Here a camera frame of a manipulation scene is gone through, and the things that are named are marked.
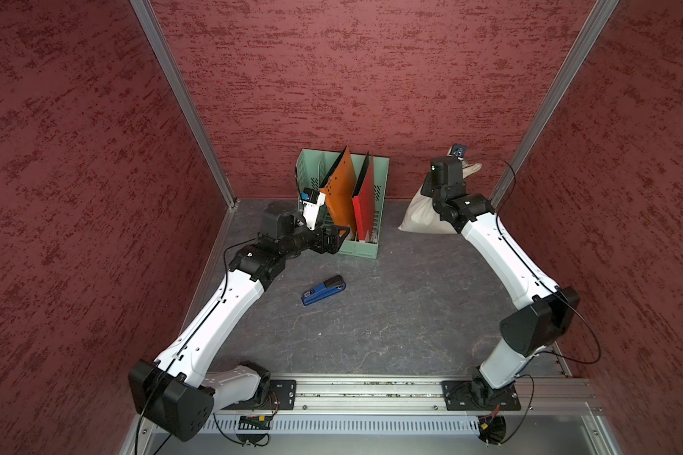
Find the beige cloth drawstring bag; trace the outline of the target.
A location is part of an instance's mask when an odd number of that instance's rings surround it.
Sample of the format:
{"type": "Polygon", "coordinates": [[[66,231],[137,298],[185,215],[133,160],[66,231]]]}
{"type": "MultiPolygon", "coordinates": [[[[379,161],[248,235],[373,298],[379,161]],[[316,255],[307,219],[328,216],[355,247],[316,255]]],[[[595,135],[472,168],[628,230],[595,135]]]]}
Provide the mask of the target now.
{"type": "MultiPolygon", "coordinates": [[[[472,176],[482,169],[481,163],[470,164],[465,159],[462,163],[462,176],[465,179],[472,176]]],[[[419,192],[412,199],[401,225],[398,227],[400,231],[422,234],[460,234],[455,228],[445,220],[441,220],[439,214],[434,210],[434,199],[429,196],[432,189],[432,171],[427,174],[423,186],[419,192]]],[[[456,196],[462,200],[465,196],[466,182],[461,181],[461,184],[456,186],[451,193],[451,196],[456,196]]]]}

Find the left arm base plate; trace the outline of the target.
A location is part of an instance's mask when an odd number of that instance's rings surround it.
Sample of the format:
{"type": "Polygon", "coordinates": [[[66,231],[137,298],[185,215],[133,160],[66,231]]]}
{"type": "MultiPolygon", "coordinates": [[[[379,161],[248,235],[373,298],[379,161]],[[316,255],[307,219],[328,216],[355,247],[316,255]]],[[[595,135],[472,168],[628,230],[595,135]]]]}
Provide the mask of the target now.
{"type": "Polygon", "coordinates": [[[295,406],[297,381],[271,379],[261,385],[251,399],[233,403],[223,411],[292,411],[295,406]]]}

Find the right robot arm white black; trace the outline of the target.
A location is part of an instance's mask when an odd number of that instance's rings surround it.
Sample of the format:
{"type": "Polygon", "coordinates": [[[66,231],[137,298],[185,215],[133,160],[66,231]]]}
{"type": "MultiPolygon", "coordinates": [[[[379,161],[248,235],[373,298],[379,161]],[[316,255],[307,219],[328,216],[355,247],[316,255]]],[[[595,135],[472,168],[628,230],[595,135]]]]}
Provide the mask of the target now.
{"type": "Polygon", "coordinates": [[[434,212],[473,245],[508,291],[516,312],[499,324],[501,339],[468,385],[452,392],[468,396],[474,409],[491,409],[503,399],[516,375],[534,356],[563,336],[580,301],[571,287],[560,288],[506,232],[486,197],[469,193],[462,161],[438,157],[430,162],[421,193],[434,212]]]}

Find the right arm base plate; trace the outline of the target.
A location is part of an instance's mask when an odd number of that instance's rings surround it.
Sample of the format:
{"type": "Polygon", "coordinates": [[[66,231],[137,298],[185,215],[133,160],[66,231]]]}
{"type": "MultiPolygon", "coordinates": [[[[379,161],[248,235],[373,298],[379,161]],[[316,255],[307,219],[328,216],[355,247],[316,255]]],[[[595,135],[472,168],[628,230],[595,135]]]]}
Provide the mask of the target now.
{"type": "Polygon", "coordinates": [[[514,384],[492,389],[481,379],[449,380],[440,383],[448,411],[521,411],[514,384]]]}

